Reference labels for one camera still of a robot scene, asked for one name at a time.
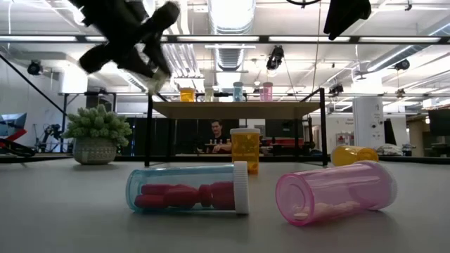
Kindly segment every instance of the red pill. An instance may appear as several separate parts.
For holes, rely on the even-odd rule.
[[[164,204],[170,207],[190,209],[198,202],[198,190],[190,186],[175,186],[164,194]]]
[[[161,195],[138,195],[134,200],[134,205],[144,209],[163,209],[167,205]]]
[[[171,187],[169,184],[146,184],[141,187],[141,194],[164,195]]]
[[[216,182],[211,185],[213,195],[233,194],[233,182]]]
[[[198,197],[202,207],[210,207],[212,204],[211,186],[201,185],[198,189]]]
[[[218,210],[234,210],[234,194],[214,195],[212,206]]]

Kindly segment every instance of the gray table surface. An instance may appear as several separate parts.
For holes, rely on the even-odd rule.
[[[247,217],[134,214],[125,184],[140,162],[0,164],[0,252],[448,252],[450,166],[384,164],[399,186],[392,206],[304,228],[278,212],[275,184],[320,168],[310,164],[261,164]]]

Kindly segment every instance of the succulent plant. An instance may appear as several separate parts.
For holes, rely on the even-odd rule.
[[[127,119],[124,116],[117,116],[114,112],[106,112],[104,105],[89,110],[78,109],[78,115],[69,114],[67,118],[70,123],[64,138],[108,138],[117,145],[127,146],[128,140],[125,136],[132,133]]]

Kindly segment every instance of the potted plant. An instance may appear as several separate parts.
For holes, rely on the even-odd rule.
[[[117,146],[125,147],[131,134],[125,116],[106,112],[104,105],[89,110],[78,109],[78,115],[67,116],[70,123],[63,138],[74,138],[73,155],[80,164],[107,164],[112,162]]]

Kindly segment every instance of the ceiling duct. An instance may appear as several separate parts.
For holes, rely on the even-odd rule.
[[[450,24],[447,23],[445,26],[439,28],[435,32],[428,34],[428,36],[448,36],[450,34]],[[386,67],[393,66],[394,64],[412,56],[413,54],[422,51],[423,49],[431,45],[411,45],[411,46],[398,46],[385,55],[379,57],[376,60],[371,61],[367,65],[368,72],[377,72]]]
[[[242,35],[252,30],[255,0],[208,0],[212,34]],[[236,71],[244,59],[244,49],[218,48],[214,50],[218,67]]]

